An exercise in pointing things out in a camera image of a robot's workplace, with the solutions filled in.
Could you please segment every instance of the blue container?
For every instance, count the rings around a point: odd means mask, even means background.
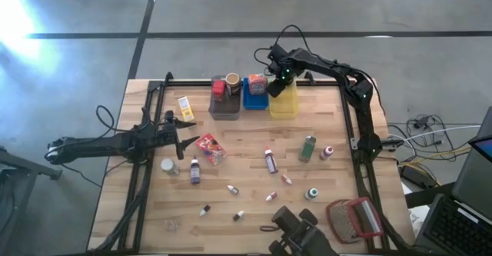
[[[243,106],[247,110],[265,110],[268,107],[268,92],[263,95],[251,95],[249,81],[243,78]]]

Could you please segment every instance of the gray floor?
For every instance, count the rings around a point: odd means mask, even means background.
[[[147,0],[7,2],[0,5],[2,17],[8,17],[0,25],[0,145],[46,165],[42,156],[50,141],[103,131],[95,117],[96,105],[118,113],[136,39],[14,42],[6,32],[138,32]],[[491,5],[492,0],[156,0],[149,31],[278,31],[290,23],[306,31],[492,30]],[[167,71],[176,78],[259,72],[263,68],[252,52],[273,41],[147,40],[137,78],[162,78]],[[319,55],[374,76],[389,122],[437,114],[454,123],[448,127],[468,125],[480,123],[492,105],[492,38],[310,38],[308,42]],[[287,49],[302,46],[292,38],[282,39],[281,44]],[[460,145],[476,132],[464,129],[450,136]],[[405,149],[397,152],[400,159],[411,155]],[[450,182],[463,160],[425,163],[441,182]],[[100,182],[105,163],[106,159],[96,158],[77,160],[71,166]],[[60,181],[37,182],[10,254],[85,250],[99,190],[70,171],[63,175]]]

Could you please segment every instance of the wooden tabletop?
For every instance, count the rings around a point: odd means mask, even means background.
[[[147,85],[148,80],[128,82],[119,128],[128,129],[140,123]],[[163,111],[173,110],[181,119],[178,98],[187,96],[198,124],[178,130],[180,139],[211,133],[228,157],[212,166],[195,144],[186,149],[182,161],[178,161],[174,145],[156,150],[141,253],[269,253],[268,245],[280,240],[281,231],[265,233],[259,227],[272,225],[272,215],[283,205],[296,216],[304,208],[311,210],[335,251],[367,251],[364,242],[338,243],[325,214],[330,202],[357,197],[338,87],[298,87],[300,113],[291,120],[273,119],[268,111],[241,110],[237,121],[215,121],[208,113],[210,94],[209,87],[166,88]],[[375,93],[371,107],[375,131],[386,138],[386,120]],[[353,109],[351,117],[354,130],[358,132]],[[313,157],[306,164],[298,160],[298,153],[307,135],[315,136],[317,142]],[[280,171],[277,174],[271,175],[267,170],[265,145],[270,145],[277,159]],[[329,161],[321,161],[317,155],[328,145],[334,148],[334,154]],[[193,155],[201,166],[199,185],[190,182]],[[172,177],[161,170],[164,158],[172,158],[177,163],[178,176]],[[112,157],[108,168],[123,160]],[[384,213],[402,237],[413,244],[414,234],[394,161],[377,159],[374,168]],[[130,174],[131,165],[123,164],[104,180],[88,248],[97,247],[121,217]],[[282,174],[288,175],[293,185],[282,182]],[[234,185],[239,194],[233,195],[227,185]],[[309,188],[319,190],[318,197],[312,201],[304,199]],[[273,191],[278,193],[277,198],[265,201]],[[211,206],[210,211],[200,217],[200,210],[207,204]],[[244,211],[244,217],[234,222],[232,217],[239,211]],[[133,240],[135,219],[136,215],[127,244]],[[173,224],[177,225],[176,231],[170,229]]]

